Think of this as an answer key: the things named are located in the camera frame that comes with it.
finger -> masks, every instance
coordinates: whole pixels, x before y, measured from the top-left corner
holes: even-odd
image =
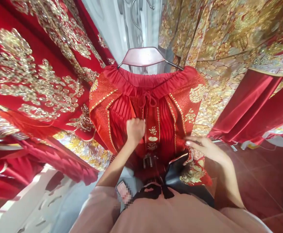
[[[192,142],[192,141],[186,141],[186,145],[190,146],[192,148],[195,148],[195,149],[197,149],[197,150],[199,150],[201,152],[203,152],[203,150],[204,150],[203,146],[200,146],[200,145],[198,145],[198,144],[196,144],[195,142]]]
[[[199,143],[202,143],[202,140],[203,137],[199,137],[199,136],[188,136],[188,137],[185,137],[185,140],[189,140],[189,141],[197,141]]]

hand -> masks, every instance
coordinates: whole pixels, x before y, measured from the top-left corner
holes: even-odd
[[[128,143],[137,146],[143,138],[146,130],[145,121],[142,119],[134,118],[126,122],[126,131],[128,134]]]
[[[186,145],[201,151],[205,157],[210,158],[218,162],[221,165],[226,165],[231,163],[230,157],[221,150],[217,145],[215,145],[209,138],[207,137],[186,137]]]

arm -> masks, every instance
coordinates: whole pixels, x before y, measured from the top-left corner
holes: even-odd
[[[222,168],[220,182],[224,186],[226,198],[237,207],[245,209],[239,192],[234,166],[230,157],[206,137],[187,137],[186,140],[188,146],[201,151],[206,157],[220,164]]]
[[[126,161],[145,134],[146,124],[144,120],[131,119],[127,121],[126,129],[128,140],[113,162],[108,166],[96,186],[116,187]]]

red embroidered robe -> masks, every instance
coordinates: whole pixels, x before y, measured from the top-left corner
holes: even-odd
[[[205,90],[203,77],[193,67],[158,75],[130,73],[108,66],[90,90],[90,119],[99,136],[116,156],[127,140],[126,121],[146,120],[146,132],[126,166],[142,180],[164,173],[175,154],[186,149],[183,138],[190,135]],[[196,166],[191,185],[209,184],[204,156],[193,156]],[[144,157],[155,157],[156,166],[144,170]]]

pink hanger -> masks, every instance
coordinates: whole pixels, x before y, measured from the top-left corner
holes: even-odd
[[[184,70],[182,67],[165,60],[165,58],[162,56],[162,54],[159,52],[159,50],[156,47],[129,49],[121,64],[118,65],[118,68],[122,64],[146,67],[146,66],[155,65],[163,61],[165,61],[166,63],[170,64],[173,67],[176,67],[180,70]]]

